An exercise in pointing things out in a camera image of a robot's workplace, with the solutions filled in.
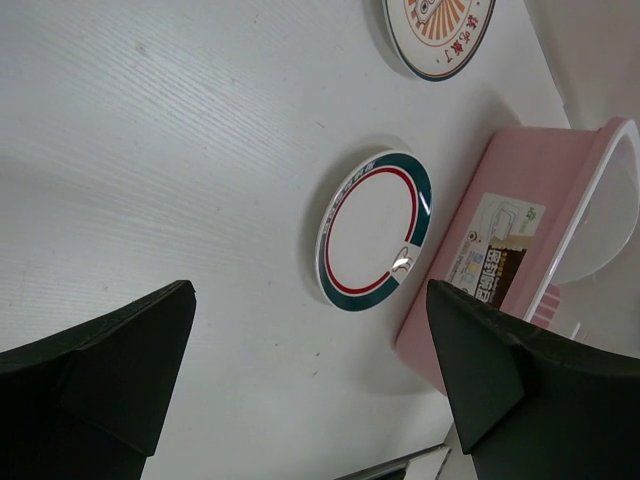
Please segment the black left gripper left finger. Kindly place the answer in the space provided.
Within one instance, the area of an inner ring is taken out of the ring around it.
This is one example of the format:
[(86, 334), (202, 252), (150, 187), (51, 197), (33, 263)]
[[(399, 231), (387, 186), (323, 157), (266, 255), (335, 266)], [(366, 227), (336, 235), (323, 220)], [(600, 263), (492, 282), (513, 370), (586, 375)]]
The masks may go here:
[(1, 354), (4, 479), (138, 479), (196, 311), (188, 280)]

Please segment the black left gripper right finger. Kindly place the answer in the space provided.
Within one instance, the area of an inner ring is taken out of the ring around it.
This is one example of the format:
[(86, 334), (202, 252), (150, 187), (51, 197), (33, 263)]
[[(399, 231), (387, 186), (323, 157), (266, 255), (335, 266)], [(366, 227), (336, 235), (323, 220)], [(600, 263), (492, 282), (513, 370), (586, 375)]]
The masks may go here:
[(636, 479), (639, 361), (441, 280), (426, 311), (463, 453), (480, 479)]

